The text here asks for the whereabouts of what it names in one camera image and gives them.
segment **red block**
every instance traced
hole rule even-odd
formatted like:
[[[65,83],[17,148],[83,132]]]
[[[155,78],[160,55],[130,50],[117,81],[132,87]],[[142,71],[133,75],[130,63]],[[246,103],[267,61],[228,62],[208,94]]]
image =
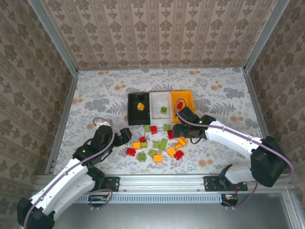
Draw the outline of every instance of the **red block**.
[[[127,148],[126,154],[129,156],[135,156],[135,149]]]
[[[151,133],[152,133],[152,135],[155,135],[156,133],[158,133],[157,127],[155,125],[151,126]]]
[[[179,102],[179,103],[177,104],[177,108],[178,108],[178,109],[181,109],[182,106],[183,106],[183,102]]]
[[[170,140],[175,139],[173,136],[173,130],[168,130],[167,134],[168,134],[168,139],[170,139]]]
[[[179,161],[183,156],[184,153],[181,150],[178,150],[173,157],[176,158],[177,161]]]
[[[146,142],[146,138],[145,137],[140,137],[140,142]]]

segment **green block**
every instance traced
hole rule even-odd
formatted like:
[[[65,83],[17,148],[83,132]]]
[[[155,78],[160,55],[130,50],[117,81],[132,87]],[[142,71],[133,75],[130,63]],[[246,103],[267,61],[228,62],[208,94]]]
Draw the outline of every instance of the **green block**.
[[[156,154],[157,154],[157,152],[155,150],[153,150],[149,153],[149,156],[151,156],[151,158],[153,158],[153,156],[155,156]]]
[[[163,131],[168,131],[170,129],[171,129],[171,125],[168,125],[168,124],[163,125]]]
[[[153,148],[159,148],[160,142],[153,142]]]
[[[161,140],[161,143],[160,143],[159,150],[165,151],[166,145],[167,145],[167,140],[166,140],[166,139],[162,139],[162,140]]]
[[[145,125],[144,130],[145,130],[145,132],[149,133],[149,132],[150,132],[150,127],[149,127],[149,125]]]
[[[167,107],[161,107],[161,111],[160,111],[160,113],[161,114],[166,114],[166,112],[167,112]]]
[[[140,162],[146,161],[146,155],[144,153],[139,154],[139,161]]]
[[[147,148],[147,142],[141,142],[141,148]]]

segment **toy block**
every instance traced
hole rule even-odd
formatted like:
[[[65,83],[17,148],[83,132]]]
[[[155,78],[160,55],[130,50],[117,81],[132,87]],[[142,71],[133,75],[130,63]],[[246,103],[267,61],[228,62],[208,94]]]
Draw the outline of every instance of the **toy block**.
[[[179,142],[182,146],[184,146],[184,145],[186,144],[185,141],[183,141],[183,139],[182,139],[181,137],[178,138],[178,142]]]
[[[133,142],[132,147],[134,149],[141,149],[141,143],[140,142]]]
[[[177,161],[179,161],[183,156],[184,153],[181,150],[178,150],[173,157],[176,158]]]
[[[184,137],[180,137],[186,144],[188,143],[188,141],[184,138]]]
[[[151,126],[151,132],[152,132],[152,135],[155,135],[156,133],[158,133],[157,127],[155,125]]]
[[[151,156],[153,158],[153,156],[155,156],[156,154],[157,154],[157,152],[155,150],[153,150],[149,153],[149,156]]]
[[[160,113],[161,114],[166,114],[166,112],[167,112],[167,107],[161,107],[161,111],[160,111]]]
[[[160,142],[153,142],[153,148],[158,148],[160,147]]]
[[[144,104],[142,104],[142,103],[138,103],[138,106],[137,106],[137,108],[138,108],[138,110],[139,111],[142,111],[142,110],[144,110]]]
[[[146,155],[145,155],[145,153],[139,154],[138,160],[139,160],[140,162],[145,162],[145,161],[146,161]]]
[[[149,125],[145,125],[145,126],[144,126],[144,131],[145,131],[146,133],[149,133],[149,131],[150,131]]]
[[[140,142],[146,142],[146,138],[145,137],[140,137]]]
[[[141,142],[140,145],[141,145],[141,149],[147,148],[147,142]]]
[[[162,155],[155,155],[155,156],[153,156],[153,161],[154,162],[162,162]]]
[[[168,131],[170,129],[171,129],[171,125],[168,125],[168,124],[163,125],[163,131]]]
[[[180,102],[177,104],[177,108],[178,108],[178,109],[181,109],[182,107],[183,107],[183,102],[180,101]]]
[[[174,150],[174,148],[169,147],[169,148],[167,149],[167,153],[168,153],[171,157],[173,157],[173,156],[176,154],[176,151]]]
[[[167,134],[168,134],[168,139],[170,139],[170,140],[175,139],[173,136],[173,130],[168,130]]]
[[[182,147],[182,145],[179,142],[175,143],[173,146],[175,147],[176,150]]]
[[[161,143],[160,143],[160,146],[159,146],[159,150],[165,151],[166,145],[167,145],[167,140],[166,139],[162,139]]]
[[[126,154],[129,156],[135,156],[135,149],[127,148]]]

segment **floral tablecloth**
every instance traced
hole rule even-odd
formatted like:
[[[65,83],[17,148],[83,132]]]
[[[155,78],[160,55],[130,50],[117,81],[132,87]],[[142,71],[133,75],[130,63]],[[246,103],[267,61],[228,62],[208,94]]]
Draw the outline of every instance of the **floral tablecloth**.
[[[253,104],[241,68],[154,69],[78,72],[79,80],[71,105],[54,173],[64,168],[76,148],[93,137],[96,116],[113,120],[115,131],[128,126],[127,94],[134,92],[191,90],[198,116],[211,115],[223,124],[243,133],[261,137]],[[148,152],[153,141],[168,138],[163,125],[158,134],[144,132],[144,126],[130,126],[131,141],[114,148],[112,154],[96,166],[108,175],[119,174],[205,174],[219,173],[227,164],[242,163],[245,158],[216,142],[201,140],[181,150],[184,157],[177,161],[166,152],[162,163],[154,163]],[[133,141],[145,136],[148,148],[138,150],[135,157],[126,149]],[[169,140],[172,146],[176,140]],[[145,162],[138,154],[147,155]]]

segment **patterned wallpaper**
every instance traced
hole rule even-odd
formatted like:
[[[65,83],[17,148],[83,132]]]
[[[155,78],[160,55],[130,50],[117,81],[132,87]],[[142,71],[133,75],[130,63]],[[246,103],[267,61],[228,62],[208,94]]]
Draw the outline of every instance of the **patterned wallpaper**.
[[[0,1],[0,228],[44,174],[71,74],[26,0]]]
[[[80,69],[245,62],[275,0],[42,0]]]
[[[290,0],[251,69],[269,133],[292,160],[305,209],[305,1]]]

